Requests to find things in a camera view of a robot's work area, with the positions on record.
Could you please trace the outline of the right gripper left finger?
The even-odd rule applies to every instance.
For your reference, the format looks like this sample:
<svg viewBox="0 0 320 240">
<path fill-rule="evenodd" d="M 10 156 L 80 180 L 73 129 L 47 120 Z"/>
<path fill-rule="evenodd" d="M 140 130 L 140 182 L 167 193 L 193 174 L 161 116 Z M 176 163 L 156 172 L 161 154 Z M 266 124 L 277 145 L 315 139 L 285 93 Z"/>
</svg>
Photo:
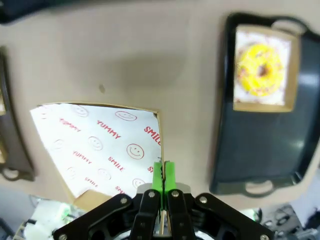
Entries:
<svg viewBox="0 0 320 240">
<path fill-rule="evenodd" d="M 162 164 L 153 166 L 151 186 L 131 198 L 119 193 L 53 232 L 55 240 L 114 240 L 130 232 L 132 240 L 151 240 L 163 196 Z"/>
</svg>

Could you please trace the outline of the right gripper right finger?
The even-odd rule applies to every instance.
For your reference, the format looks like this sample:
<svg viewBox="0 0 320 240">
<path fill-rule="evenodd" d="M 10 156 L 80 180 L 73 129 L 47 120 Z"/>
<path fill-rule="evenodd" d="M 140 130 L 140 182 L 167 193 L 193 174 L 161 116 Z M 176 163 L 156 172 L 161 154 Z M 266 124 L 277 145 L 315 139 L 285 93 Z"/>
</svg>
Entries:
<svg viewBox="0 0 320 240">
<path fill-rule="evenodd" d="M 174 240 L 272 240 L 274 234 L 210 193 L 194 197 L 178 188 L 175 165 L 163 164 L 163 195 Z"/>
</svg>

